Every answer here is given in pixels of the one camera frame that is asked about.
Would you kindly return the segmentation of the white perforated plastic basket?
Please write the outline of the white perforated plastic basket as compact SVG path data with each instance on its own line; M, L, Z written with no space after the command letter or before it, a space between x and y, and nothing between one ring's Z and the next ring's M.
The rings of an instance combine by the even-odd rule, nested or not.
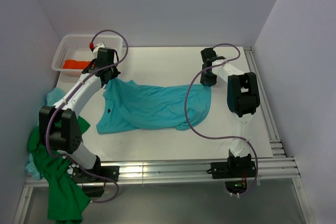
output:
M89 49L93 35L70 34L66 35L60 42L54 55L51 68L67 76L79 77L82 73L80 69L64 69L66 60L88 61L94 56ZM117 35L98 35L94 40L94 45L104 43L107 48L113 48L121 57L123 40Z

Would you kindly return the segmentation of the teal t-shirt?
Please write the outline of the teal t-shirt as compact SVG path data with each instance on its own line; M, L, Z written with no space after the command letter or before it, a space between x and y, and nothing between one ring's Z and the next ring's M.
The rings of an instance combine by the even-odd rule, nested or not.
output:
M96 126L99 134L136 129L186 131L207 117L212 91L200 84L160 87L116 78L106 85L103 97L105 109Z

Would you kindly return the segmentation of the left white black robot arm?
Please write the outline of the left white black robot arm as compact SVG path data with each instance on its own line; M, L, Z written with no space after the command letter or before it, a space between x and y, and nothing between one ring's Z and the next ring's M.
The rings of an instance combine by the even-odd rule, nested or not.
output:
M39 139L54 158L68 158L83 170L91 182L102 176L100 158L88 150L82 139L78 116L91 97L116 78L119 59L115 49L103 43L90 45L93 59L76 84L59 101L39 111Z

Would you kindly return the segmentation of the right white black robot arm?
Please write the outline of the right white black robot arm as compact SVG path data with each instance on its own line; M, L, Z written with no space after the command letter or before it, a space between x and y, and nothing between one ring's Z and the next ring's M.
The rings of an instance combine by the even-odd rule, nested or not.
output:
M236 137L229 149L227 170L237 177L253 164L248 139L250 123L260 106L256 74L234 67L227 59L218 56L213 48L203 49L201 57L203 72L200 83L211 87L218 77L227 83L227 106L236 120Z

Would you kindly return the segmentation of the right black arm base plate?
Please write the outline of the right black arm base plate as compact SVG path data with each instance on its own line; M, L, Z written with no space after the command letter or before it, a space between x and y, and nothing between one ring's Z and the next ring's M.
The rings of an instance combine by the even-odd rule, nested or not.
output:
M229 162L212 162L210 169L206 172L212 176L212 179L254 178L257 168L253 161L242 167L234 167Z

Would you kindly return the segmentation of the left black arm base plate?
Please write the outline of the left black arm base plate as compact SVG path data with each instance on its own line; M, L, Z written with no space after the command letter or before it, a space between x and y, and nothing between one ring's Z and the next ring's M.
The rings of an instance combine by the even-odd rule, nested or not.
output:
M119 166L102 166L98 171L98 175L117 182L119 177ZM105 191L106 180L90 176L84 173L80 168L73 167L70 177L76 184L103 183L103 186L81 186L83 192L90 198L99 198Z

